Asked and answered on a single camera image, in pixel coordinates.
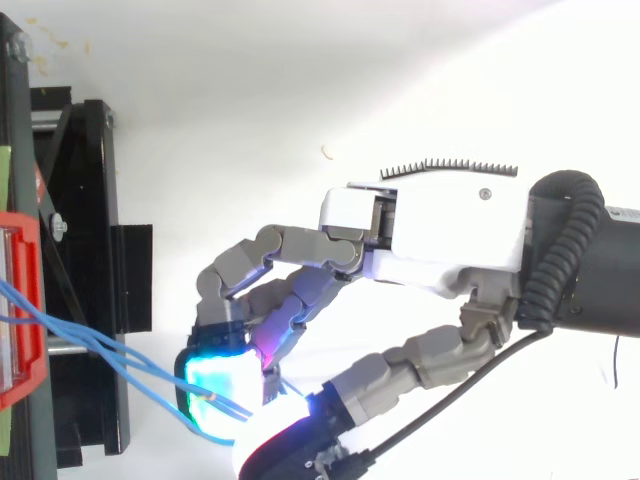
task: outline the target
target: blue cable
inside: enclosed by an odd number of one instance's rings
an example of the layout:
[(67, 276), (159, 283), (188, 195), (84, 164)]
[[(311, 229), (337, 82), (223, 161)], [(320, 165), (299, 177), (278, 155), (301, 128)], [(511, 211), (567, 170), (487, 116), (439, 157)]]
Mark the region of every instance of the blue cable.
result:
[(280, 381), (282, 382), (283, 385), (285, 385), (289, 390), (293, 391), (294, 393), (298, 394), (301, 397), (304, 397), (304, 394), (298, 390), (291, 382), (289, 382), (287, 379), (285, 378), (281, 378)]
[[(192, 385), (186, 381), (184, 381), (181, 378), (177, 378), (173, 375), (171, 375), (170, 373), (168, 373), (166, 370), (164, 370), (162, 367), (160, 367), (159, 365), (157, 365), (156, 363), (154, 363), (151, 359), (149, 359), (148, 357), (146, 357), (145, 355), (141, 354), (140, 352), (138, 352), (137, 350), (132, 349), (131, 347), (120, 343), (116, 340), (113, 340), (112, 338), (107, 337), (106, 335), (93, 330), (89, 327), (86, 327), (84, 325), (79, 325), (77, 323), (73, 323), (73, 322), (68, 322), (66, 320), (60, 320), (58, 318), (52, 317), (50, 315), (46, 315), (42, 312), (40, 312), (38, 309), (36, 309), (33, 305), (31, 305), (31, 303), (28, 302), (28, 300), (26, 298), (24, 298), (24, 296), (22, 296), (22, 294), (17, 291), (13, 286), (9, 285), (9, 284), (1, 284), (0, 283), (0, 293), (4, 294), (7, 298), (9, 298), (13, 303), (15, 303), (18, 306), (24, 306), (26, 308), (23, 308), (24, 310), (27, 310), (29, 313), (31, 313), (32, 315), (34, 315), (36, 318), (42, 318), (42, 317), (46, 317), (49, 322), (54, 322), (56, 324), (60, 324), (61, 326), (71, 329), (71, 330), (76, 330), (78, 331), (78, 333), (84, 333), (86, 335), (89, 336), (89, 338), (97, 338), (99, 342), (106, 344), (109, 347), (112, 347), (116, 350), (120, 350), (123, 351), (125, 353), (129, 353), (130, 355), (142, 360), (146, 365), (148, 365), (148, 367), (150, 367), (151, 369), (155, 369), (155, 371), (150, 370), (149, 368), (145, 368), (144, 366), (141, 366), (139, 363), (137, 362), (132, 362), (131, 360), (127, 359), (126, 357), (117, 354), (116, 352), (109, 352), (111, 354), (115, 354), (118, 355), (120, 358), (122, 358), (123, 363), (126, 363), (127, 365), (130, 365), (134, 368), (138, 368), (146, 373), (149, 373), (151, 375), (155, 375), (158, 376), (159, 378), (162, 378), (164, 380), (167, 380), (171, 383), (174, 383), (176, 386), (178, 386), (178, 388), (188, 392), (188, 393), (193, 393), (194, 395), (199, 395), (199, 396), (204, 396), (204, 397), (210, 397), (212, 395), (212, 392), (204, 389), (202, 387), (199, 387), (197, 385)], [(31, 319), (25, 319), (24, 323), (35, 323), (33, 320)], [(74, 344), (79, 344), (85, 348), (88, 348), (90, 350), (94, 350), (94, 348), (92, 346), (87, 345), (86, 341), (80, 341), (77, 338), (74, 339), (70, 339), (69, 341), (71, 341)], [(244, 416), (251, 416), (251, 412), (249, 412), (248, 410), (246, 410), (245, 408), (241, 407), (240, 405), (236, 404), (235, 402), (233, 402), (232, 400), (229, 400), (223, 396), (216, 396), (216, 399), (219, 400), (222, 403), (225, 403), (227, 406), (229, 406), (230, 408), (233, 408), (235, 410), (237, 410), (240, 414), (244, 415)]]
[[(123, 378), (125, 378), (125, 380), (131, 383), (141, 393), (143, 393), (144, 395), (146, 395), (147, 397), (149, 397), (150, 399), (158, 403), (162, 408), (164, 408), (171, 415), (176, 417), (191, 432), (217, 444), (233, 445), (233, 441), (231, 440), (221, 439), (203, 432), (193, 422), (191, 422), (185, 415), (183, 415), (174, 405), (167, 402), (160, 395), (152, 391), (149, 387), (144, 385), (138, 379), (133, 377), (129, 372), (127, 372), (127, 370), (124, 368), (123, 365), (129, 365), (140, 371), (149, 373), (151, 375), (155, 375), (165, 380), (169, 380), (170, 382), (178, 386), (178, 388), (181, 388), (189, 393), (202, 395), (208, 398), (212, 396), (212, 392), (206, 389), (203, 389), (201, 387), (198, 387), (196, 385), (191, 385), (182, 379), (179, 379), (174, 377), (173, 375), (170, 375), (168, 372), (163, 370), (161, 367), (159, 367), (157, 364), (155, 364), (153, 361), (151, 361), (149, 358), (147, 358), (143, 354), (137, 352), (131, 347), (128, 347), (120, 342), (117, 342), (107, 337), (106, 335), (103, 335), (100, 332), (97, 332), (89, 327), (85, 327), (83, 325), (78, 325), (72, 322), (60, 320), (40, 312), (12, 285), (2, 280), (0, 280), (0, 294), (4, 295), (12, 303), (19, 306), (20, 308), (22, 308), (23, 310), (25, 310), (26, 312), (30, 313), (33, 316), (32, 319), (17, 319), (17, 318), (0, 316), (0, 320), (6, 321), (8, 323), (13, 323), (13, 324), (39, 323), (45, 326), (46, 328), (48, 328), (49, 330), (51, 330), (54, 334), (56, 334), (60, 338), (64, 338), (65, 340), (71, 343), (81, 345), (87, 348), (88, 350), (98, 353), (117, 373), (119, 373)], [(120, 351), (129, 353), (144, 363), (139, 363), (139, 362), (130, 360), (117, 352), (107, 350), (102, 345), (101, 342), (104, 342), (104, 344), (114, 349), (118, 349)], [(250, 415), (250, 412), (240, 407), (235, 402), (232, 402), (231, 400), (224, 398), (222, 396), (216, 396), (215, 400), (210, 401), (209, 403), (213, 405), (215, 408), (218, 408), (223, 413), (226, 413), (227, 415), (230, 415), (233, 418), (239, 419), (241, 421), (246, 420), (246, 417), (243, 417), (243, 415), (246, 415), (246, 416)]]

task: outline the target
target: red clip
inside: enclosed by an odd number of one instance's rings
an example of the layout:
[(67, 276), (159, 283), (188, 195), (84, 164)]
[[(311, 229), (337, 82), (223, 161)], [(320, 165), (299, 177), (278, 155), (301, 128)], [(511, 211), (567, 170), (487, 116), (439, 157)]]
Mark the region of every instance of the red clip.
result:
[[(42, 278), (40, 267), (40, 229), (38, 220), (21, 213), (0, 212), (0, 228), (11, 231), (13, 286), (38, 310), (42, 310)], [(15, 316), (30, 318), (16, 308)], [(17, 367), (11, 389), (0, 393), (0, 410), (22, 400), (47, 376), (46, 330), (40, 325), (15, 325)]]

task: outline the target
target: glowing light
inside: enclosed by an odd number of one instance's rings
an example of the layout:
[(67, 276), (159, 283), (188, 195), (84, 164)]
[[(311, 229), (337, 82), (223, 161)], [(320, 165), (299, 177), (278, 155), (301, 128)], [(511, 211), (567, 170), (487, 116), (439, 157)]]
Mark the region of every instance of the glowing light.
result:
[(298, 395), (281, 395), (254, 411), (253, 416), (238, 429), (231, 462), (236, 475), (247, 459), (269, 439), (309, 416), (307, 401)]
[[(189, 383), (224, 395), (255, 412), (262, 405), (262, 368), (253, 350), (230, 357), (192, 358), (185, 365)], [(243, 422), (231, 418), (193, 394), (187, 397), (189, 413), (202, 431), (234, 440)]]

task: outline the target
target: white background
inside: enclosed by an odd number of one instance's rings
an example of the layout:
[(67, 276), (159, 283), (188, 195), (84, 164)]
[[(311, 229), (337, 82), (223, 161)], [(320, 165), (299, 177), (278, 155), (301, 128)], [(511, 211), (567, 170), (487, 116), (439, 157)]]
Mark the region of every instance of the white background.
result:
[[(75, 101), (117, 112), (120, 219), (153, 223), (155, 241), (154, 332), (129, 342), (167, 368), (202, 268), (265, 224), (315, 227), (327, 189), (382, 166), (470, 158), (517, 164), (531, 182), (576, 168), (608, 204), (640, 207), (633, 0), (5, 0), (0, 10), (33, 37), (33, 85), (71, 85)], [(361, 282), (314, 321), (286, 375), (311, 391), (368, 351), (455, 323), (457, 308)], [(621, 342), (614, 391), (613, 338), (558, 332), (368, 478), (639, 477), (637, 345)], [(406, 396), (347, 443), (374, 446), (444, 393)], [(124, 455), (85, 449), (85, 466), (60, 478), (233, 478), (227, 450), (135, 391), (130, 403)]]

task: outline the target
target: black cable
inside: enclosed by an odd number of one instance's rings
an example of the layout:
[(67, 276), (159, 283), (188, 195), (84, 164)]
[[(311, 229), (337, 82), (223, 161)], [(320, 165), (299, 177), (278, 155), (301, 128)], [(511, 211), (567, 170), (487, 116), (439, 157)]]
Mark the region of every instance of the black cable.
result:
[(620, 335), (616, 337), (616, 344), (613, 347), (613, 389), (618, 388), (618, 345), (620, 345)]
[(480, 380), (486, 377), (494, 368), (496, 368), (506, 359), (518, 353), (525, 347), (528, 347), (529, 345), (537, 342), (538, 340), (542, 340), (543, 338), (548, 337), (552, 332), (553, 330), (551, 328), (541, 328), (540, 330), (524, 337), (523, 339), (511, 345), (509, 348), (502, 351), (500, 354), (496, 355), (494, 358), (492, 358), (482, 367), (476, 370), (476, 373), (469, 377), (465, 382), (463, 382), (455, 390), (453, 390), (446, 397), (436, 403), (433, 407), (413, 420), (402, 430), (399, 430), (397, 433), (395, 433), (380, 445), (378, 445), (376, 448), (371, 450), (371, 452), (368, 454), (369, 459), (371, 461), (375, 461), (375, 459), (387, 453), (401, 441), (405, 440), (426, 423), (433, 420), (437, 415), (442, 413), (447, 407), (449, 407), (452, 403), (454, 403), (465, 393), (471, 390), (472, 387), (474, 387), (478, 382), (480, 382)]
[(553, 325), (564, 289), (575, 278), (595, 235), (604, 211), (604, 197), (593, 178), (573, 170), (547, 175), (533, 186), (531, 195), (571, 201), (564, 228), (533, 267), (516, 313), (520, 328), (537, 329), (540, 324)]

